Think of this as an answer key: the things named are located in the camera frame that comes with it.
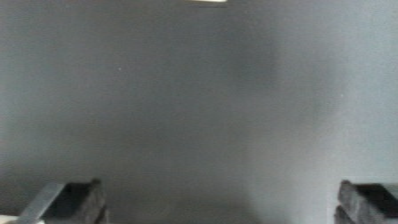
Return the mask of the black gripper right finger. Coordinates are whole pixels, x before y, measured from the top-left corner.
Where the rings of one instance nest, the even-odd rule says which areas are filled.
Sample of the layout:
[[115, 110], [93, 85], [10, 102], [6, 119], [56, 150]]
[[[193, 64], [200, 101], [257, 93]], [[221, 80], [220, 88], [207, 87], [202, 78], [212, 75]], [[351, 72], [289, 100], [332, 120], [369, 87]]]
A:
[[398, 183], [340, 181], [333, 224], [398, 224]]

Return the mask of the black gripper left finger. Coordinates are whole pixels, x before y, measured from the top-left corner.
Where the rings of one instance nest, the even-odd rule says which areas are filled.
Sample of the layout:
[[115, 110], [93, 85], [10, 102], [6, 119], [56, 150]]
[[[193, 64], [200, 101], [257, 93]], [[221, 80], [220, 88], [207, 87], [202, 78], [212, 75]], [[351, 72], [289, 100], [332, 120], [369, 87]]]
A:
[[19, 214], [15, 224], [108, 224], [101, 180], [47, 183]]

